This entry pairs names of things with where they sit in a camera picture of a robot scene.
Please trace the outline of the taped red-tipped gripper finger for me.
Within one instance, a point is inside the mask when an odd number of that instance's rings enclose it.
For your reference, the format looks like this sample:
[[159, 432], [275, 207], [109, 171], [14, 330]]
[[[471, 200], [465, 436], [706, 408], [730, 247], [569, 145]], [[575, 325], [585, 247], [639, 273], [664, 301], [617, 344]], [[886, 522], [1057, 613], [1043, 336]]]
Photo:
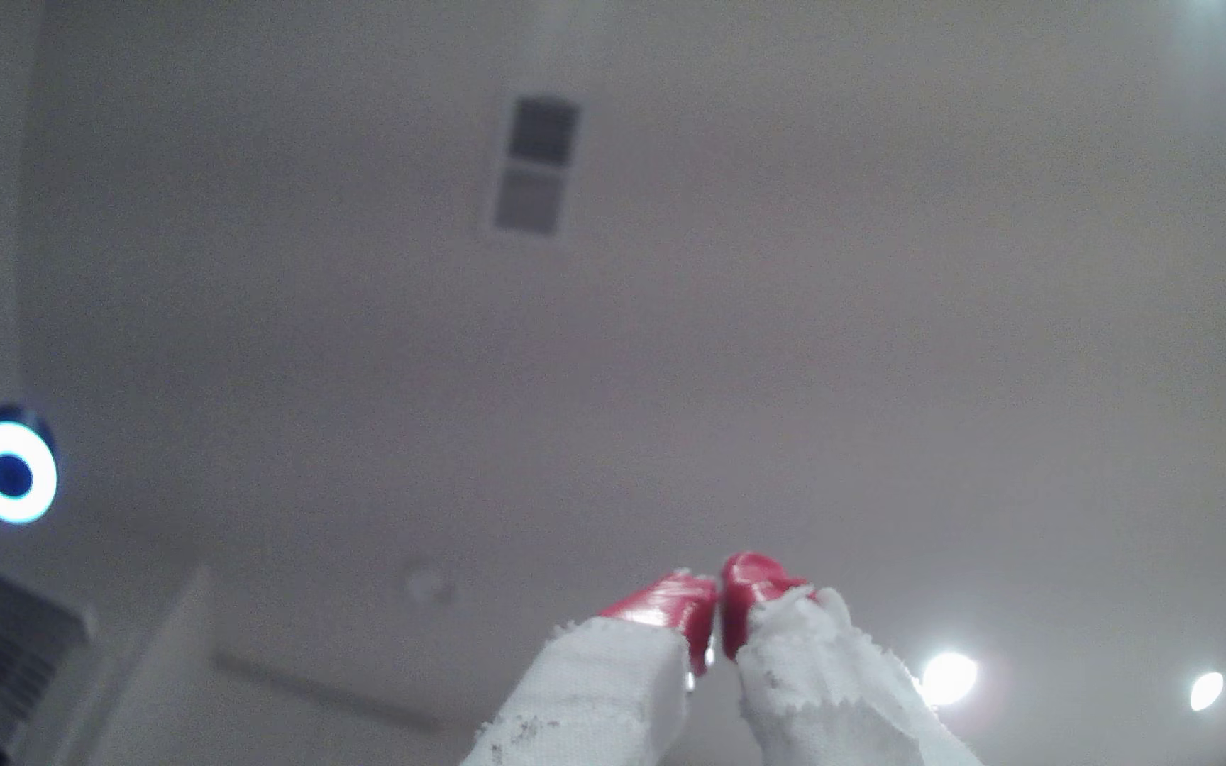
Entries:
[[559, 628], [462, 765], [657, 765], [709, 668], [718, 583], [676, 570]]
[[764, 765], [980, 765], [839, 590], [742, 550], [721, 570], [725, 654]]

